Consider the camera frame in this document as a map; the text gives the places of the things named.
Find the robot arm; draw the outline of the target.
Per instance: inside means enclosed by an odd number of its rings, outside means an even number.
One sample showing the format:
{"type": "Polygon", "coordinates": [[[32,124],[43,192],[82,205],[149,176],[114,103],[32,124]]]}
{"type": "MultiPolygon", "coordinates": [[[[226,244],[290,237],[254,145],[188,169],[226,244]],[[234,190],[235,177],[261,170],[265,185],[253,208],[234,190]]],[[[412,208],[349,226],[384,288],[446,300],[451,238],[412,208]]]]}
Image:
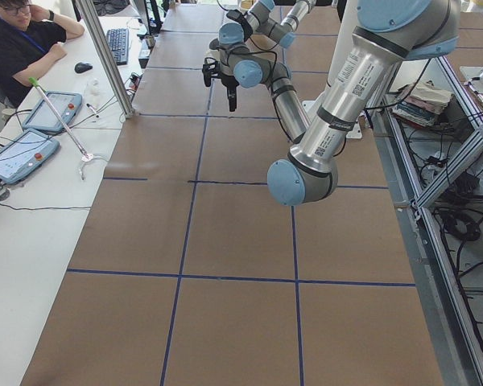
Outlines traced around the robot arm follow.
{"type": "Polygon", "coordinates": [[[315,6],[316,1],[297,1],[280,22],[270,16],[276,7],[274,1],[255,1],[250,8],[229,10],[226,16],[230,23],[221,27],[218,41],[232,45],[246,42],[253,34],[260,34],[283,48],[289,48],[300,22],[315,6]]]}
{"type": "Polygon", "coordinates": [[[272,1],[258,1],[246,11],[229,10],[228,22],[209,45],[218,57],[205,62],[202,71],[205,82],[221,80],[231,109],[237,107],[237,87],[267,87],[291,140],[287,156],[271,164],[267,186],[276,201],[296,206],[322,200],[336,189],[336,151],[391,67],[454,50],[460,3],[347,2],[326,88],[310,109],[297,97],[288,68],[262,58],[246,43],[260,34],[289,47],[315,3],[298,1],[281,22],[270,16],[274,7],[272,1]]]}

